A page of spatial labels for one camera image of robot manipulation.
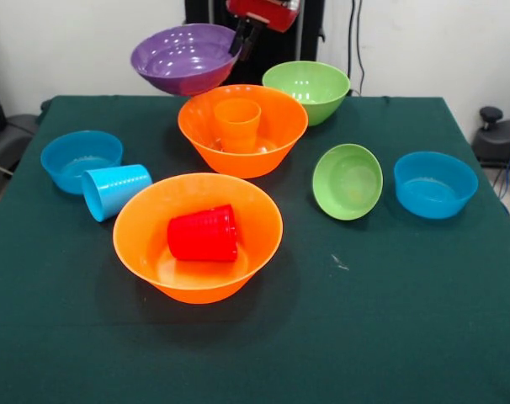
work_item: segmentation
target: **orange bowl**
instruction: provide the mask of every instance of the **orange bowl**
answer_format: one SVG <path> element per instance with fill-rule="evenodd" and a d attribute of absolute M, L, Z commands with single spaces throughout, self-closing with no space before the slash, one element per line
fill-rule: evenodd
<path fill-rule="evenodd" d="M 167 224 L 176 216 L 231 204 L 238 232 L 234 263 L 176 260 L 167 246 Z M 122 263 L 173 299 L 213 303 L 236 293 L 275 254 L 283 235 L 278 206 L 260 188 L 239 178 L 194 173 L 164 179 L 136 195 L 114 224 Z"/>
<path fill-rule="evenodd" d="M 251 154 L 221 150 L 214 108 L 229 98 L 247 98 L 261 107 L 258 140 Z M 255 178 L 270 173 L 283 161 L 304 134 L 307 113 L 298 101 L 279 90 L 231 85 L 191 98 L 178 114 L 178 125 L 206 163 L 218 173 Z"/>

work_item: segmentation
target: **purple bowl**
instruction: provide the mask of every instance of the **purple bowl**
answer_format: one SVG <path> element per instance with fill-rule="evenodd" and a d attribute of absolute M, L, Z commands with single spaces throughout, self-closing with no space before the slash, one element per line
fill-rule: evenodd
<path fill-rule="evenodd" d="M 131 65 L 152 86 L 174 95 L 197 95 L 222 84 L 238 54 L 229 55 L 235 31 L 213 24 L 166 29 L 141 42 Z"/>

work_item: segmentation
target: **white wall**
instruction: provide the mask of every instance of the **white wall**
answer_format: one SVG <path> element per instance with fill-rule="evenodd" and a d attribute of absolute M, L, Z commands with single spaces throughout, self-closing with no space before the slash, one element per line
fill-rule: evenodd
<path fill-rule="evenodd" d="M 510 116 L 510 0 L 364 3 L 365 95 L 443 96 L 468 136 L 484 104 Z M 319 52 L 343 69 L 349 8 L 327 0 Z M 130 53 L 183 19 L 183 0 L 0 0 L 4 107 L 37 112 L 56 94 L 157 94 L 131 70 Z M 355 87 L 358 73 L 355 65 Z"/>
<path fill-rule="evenodd" d="M 350 3 L 327 0 L 319 48 L 343 70 Z M 442 96 L 469 139 L 481 106 L 510 117 L 510 0 L 364 0 L 360 39 L 364 95 Z"/>
<path fill-rule="evenodd" d="M 0 0 L 3 107 L 38 112 L 57 94 L 158 94 L 130 54 L 183 20 L 183 0 Z"/>

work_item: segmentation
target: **green bowl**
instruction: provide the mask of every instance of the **green bowl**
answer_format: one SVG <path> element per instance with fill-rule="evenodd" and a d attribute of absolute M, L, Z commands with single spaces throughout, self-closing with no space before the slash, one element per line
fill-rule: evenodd
<path fill-rule="evenodd" d="M 350 89 L 347 75 L 318 61 L 288 61 L 263 76 L 264 87 L 296 98 L 307 111 L 309 126 L 324 122 L 341 105 Z"/>
<path fill-rule="evenodd" d="M 317 163 L 313 193 L 331 217 L 352 221 L 375 207 L 382 183 L 382 169 L 373 153 L 360 145 L 339 145 Z"/>

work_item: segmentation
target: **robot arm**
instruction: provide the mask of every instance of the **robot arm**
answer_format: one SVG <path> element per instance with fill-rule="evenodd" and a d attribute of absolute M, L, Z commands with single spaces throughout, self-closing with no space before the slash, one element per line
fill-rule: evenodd
<path fill-rule="evenodd" d="M 245 61 L 260 32 L 273 29 L 285 32 L 300 13 L 300 0 L 226 0 L 227 9 L 238 17 L 235 39 L 229 53 L 236 55 L 242 48 L 240 59 Z M 247 25 L 252 26 L 250 35 L 244 40 Z"/>

